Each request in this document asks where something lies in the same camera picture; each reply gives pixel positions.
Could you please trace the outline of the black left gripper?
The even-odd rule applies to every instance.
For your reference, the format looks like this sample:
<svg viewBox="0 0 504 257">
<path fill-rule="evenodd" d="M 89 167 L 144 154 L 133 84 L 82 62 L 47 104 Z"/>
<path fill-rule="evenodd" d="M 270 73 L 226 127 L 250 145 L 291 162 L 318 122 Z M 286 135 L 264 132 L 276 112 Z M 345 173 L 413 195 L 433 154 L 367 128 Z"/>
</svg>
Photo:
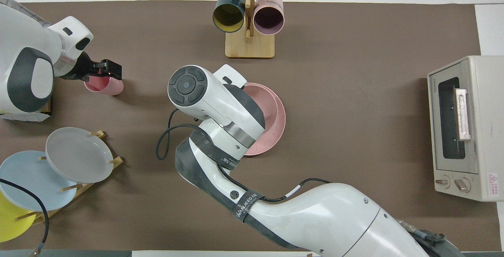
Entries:
<svg viewBox="0 0 504 257">
<path fill-rule="evenodd" d="M 95 62 L 90 59 L 86 52 L 82 52 L 77 58 L 76 64 L 69 72 L 65 72 L 60 78 L 65 80 L 89 81 L 90 76 L 100 78 L 115 78 L 122 80 L 122 66 L 108 59 Z"/>
</svg>

